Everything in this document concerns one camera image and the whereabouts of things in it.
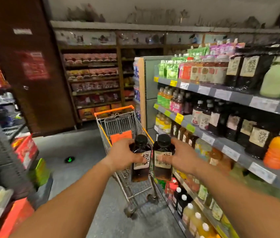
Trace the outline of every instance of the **shopping cart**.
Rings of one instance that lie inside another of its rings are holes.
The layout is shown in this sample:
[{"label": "shopping cart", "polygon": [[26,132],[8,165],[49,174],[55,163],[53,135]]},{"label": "shopping cart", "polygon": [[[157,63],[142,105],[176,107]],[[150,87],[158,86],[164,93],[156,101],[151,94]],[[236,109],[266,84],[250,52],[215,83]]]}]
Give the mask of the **shopping cart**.
[{"label": "shopping cart", "polygon": [[[131,109],[132,111],[122,113],[122,111],[126,111],[126,109]],[[107,113],[112,113],[113,115],[110,117],[101,118],[102,115]],[[122,137],[132,137],[134,139],[138,134],[146,135],[151,146],[153,145],[153,140],[143,129],[141,123],[135,115],[135,110],[132,105],[94,113],[94,115],[97,120],[106,153],[109,152],[112,143],[114,143],[116,140],[119,140]],[[158,203],[151,171],[149,173],[148,180],[137,183],[131,183],[130,167],[123,171],[115,172],[114,178],[120,185],[123,195],[127,200],[128,205],[124,209],[124,213],[127,217],[131,217],[139,206],[135,197],[140,197],[140,195],[143,196],[144,192],[146,191],[151,189],[153,191],[153,194],[148,194],[146,196],[146,201],[153,204]]]}]

